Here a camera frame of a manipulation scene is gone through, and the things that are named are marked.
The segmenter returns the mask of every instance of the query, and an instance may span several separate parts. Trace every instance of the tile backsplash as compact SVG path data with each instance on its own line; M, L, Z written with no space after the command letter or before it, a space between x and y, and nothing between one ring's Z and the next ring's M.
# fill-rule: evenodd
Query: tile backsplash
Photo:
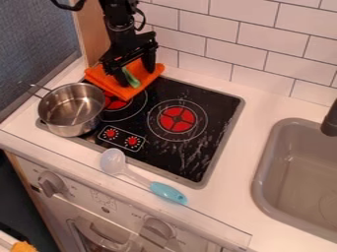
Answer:
M323 105L337 97L337 0L144 0L139 8L163 63Z

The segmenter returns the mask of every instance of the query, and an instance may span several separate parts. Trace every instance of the green object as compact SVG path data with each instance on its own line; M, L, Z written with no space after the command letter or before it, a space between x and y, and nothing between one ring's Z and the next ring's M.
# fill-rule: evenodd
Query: green object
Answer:
M126 67L123 67L122 71L132 88L137 89L141 85L140 81L138 81L138 79L134 77L133 74L126 69Z

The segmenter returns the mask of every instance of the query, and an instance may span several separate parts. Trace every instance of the stovetop control knob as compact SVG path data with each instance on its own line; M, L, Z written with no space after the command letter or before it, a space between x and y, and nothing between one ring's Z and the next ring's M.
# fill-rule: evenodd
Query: stovetop control knob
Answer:
M127 144L129 146L136 146L138 144L138 139L136 137L129 137L127 139Z
M114 130L114 129L110 129L110 130L107 130L107 131L106 131L106 135L107 135L109 138L114 138L114 137L116 137L117 132L116 132L116 130Z
M145 221L140 235L163 248L166 247L170 239L174 238L171 227L155 218L148 218Z
M68 190L63 180L51 171L44 171L39 176L38 185L48 198L51 198L56 193L62 194Z

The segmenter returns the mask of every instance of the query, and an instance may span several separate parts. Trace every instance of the sink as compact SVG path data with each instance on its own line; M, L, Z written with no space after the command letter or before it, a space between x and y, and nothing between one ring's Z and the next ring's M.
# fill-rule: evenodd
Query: sink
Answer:
M273 127L252 182L267 216L337 243L337 138L289 118Z

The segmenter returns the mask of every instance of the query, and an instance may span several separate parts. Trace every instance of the black stovetop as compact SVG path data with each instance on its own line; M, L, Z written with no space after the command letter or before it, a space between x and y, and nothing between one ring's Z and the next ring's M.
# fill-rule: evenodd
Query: black stovetop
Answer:
M105 95L102 123L81 138L119 148L138 160L138 166L188 185L210 174L242 103L237 97L162 77L129 102Z

